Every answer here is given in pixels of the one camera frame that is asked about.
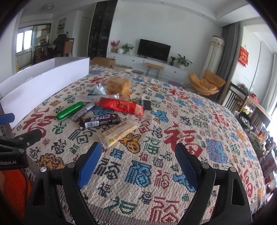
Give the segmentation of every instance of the television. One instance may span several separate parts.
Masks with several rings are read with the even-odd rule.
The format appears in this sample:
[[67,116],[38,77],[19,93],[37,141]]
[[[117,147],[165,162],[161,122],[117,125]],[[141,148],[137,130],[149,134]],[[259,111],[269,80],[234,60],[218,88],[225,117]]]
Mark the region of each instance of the television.
[[146,56],[162,61],[167,61],[171,46],[141,39],[138,47],[139,56]]

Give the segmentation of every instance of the barcode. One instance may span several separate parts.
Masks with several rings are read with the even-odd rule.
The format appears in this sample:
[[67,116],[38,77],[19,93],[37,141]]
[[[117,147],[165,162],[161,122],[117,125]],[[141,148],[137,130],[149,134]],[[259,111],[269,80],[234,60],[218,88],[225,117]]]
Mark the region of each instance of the barcode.
[[99,121],[85,123],[86,128],[88,128],[88,127],[97,127],[97,126],[99,126]]

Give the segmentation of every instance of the metal screw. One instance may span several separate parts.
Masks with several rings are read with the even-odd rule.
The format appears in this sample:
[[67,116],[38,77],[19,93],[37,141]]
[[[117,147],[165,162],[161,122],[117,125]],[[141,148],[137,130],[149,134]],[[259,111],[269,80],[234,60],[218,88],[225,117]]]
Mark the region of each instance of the metal screw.
[[69,164],[67,164],[67,167],[68,168],[73,168],[75,166],[75,163],[74,162],[70,162]]
[[202,167],[203,167],[204,169],[208,169],[210,166],[209,166],[208,163],[203,163],[203,164],[202,164]]
[[47,170],[46,167],[41,167],[41,168],[40,168],[40,171],[41,171],[41,172],[45,172],[46,170]]
[[235,167],[230,167],[230,170],[231,170],[231,172],[233,172],[233,173],[237,171]]

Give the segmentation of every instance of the painting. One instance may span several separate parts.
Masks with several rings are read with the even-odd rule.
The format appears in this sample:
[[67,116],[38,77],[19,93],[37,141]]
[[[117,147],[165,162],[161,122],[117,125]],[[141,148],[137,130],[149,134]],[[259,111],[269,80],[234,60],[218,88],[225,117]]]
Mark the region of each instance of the painting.
[[59,20],[57,34],[62,34],[65,30],[66,17]]
[[245,48],[240,47],[240,53],[238,55],[238,61],[246,67],[248,65],[248,51]]

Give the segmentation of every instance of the orange cloth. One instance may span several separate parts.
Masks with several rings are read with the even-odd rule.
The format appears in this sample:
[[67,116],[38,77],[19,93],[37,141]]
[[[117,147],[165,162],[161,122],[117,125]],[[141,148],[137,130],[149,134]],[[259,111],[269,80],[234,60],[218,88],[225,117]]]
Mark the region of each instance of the orange cloth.
[[[2,171],[5,177],[4,196],[13,210],[23,219],[25,212],[25,177],[19,170]],[[32,188],[31,181],[27,178],[28,195]]]

